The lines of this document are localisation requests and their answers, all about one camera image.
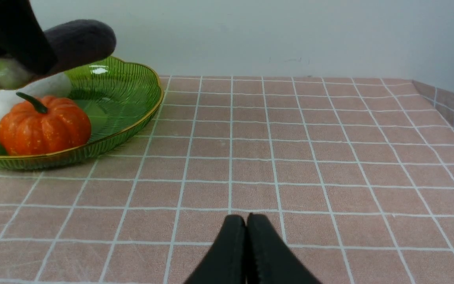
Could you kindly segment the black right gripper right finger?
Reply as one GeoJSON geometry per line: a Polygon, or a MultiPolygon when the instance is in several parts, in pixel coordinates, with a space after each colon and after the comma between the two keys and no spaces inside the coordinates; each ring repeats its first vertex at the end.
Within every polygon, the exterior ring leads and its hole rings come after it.
{"type": "Polygon", "coordinates": [[[247,283],[320,284],[263,214],[247,217],[247,283]]]}

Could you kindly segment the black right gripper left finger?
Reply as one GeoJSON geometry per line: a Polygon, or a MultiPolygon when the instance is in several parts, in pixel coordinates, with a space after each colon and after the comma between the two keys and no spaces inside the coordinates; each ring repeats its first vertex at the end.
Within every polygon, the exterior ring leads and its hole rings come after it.
{"type": "Polygon", "coordinates": [[[239,215],[226,216],[212,246],[185,283],[245,283],[245,237],[244,219],[239,215]]]}

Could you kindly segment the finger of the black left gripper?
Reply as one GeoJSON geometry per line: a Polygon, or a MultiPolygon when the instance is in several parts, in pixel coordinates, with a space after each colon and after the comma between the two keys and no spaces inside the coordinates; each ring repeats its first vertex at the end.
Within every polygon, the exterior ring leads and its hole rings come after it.
{"type": "Polygon", "coordinates": [[[28,0],[0,0],[0,56],[45,75],[58,63],[28,0]]]}

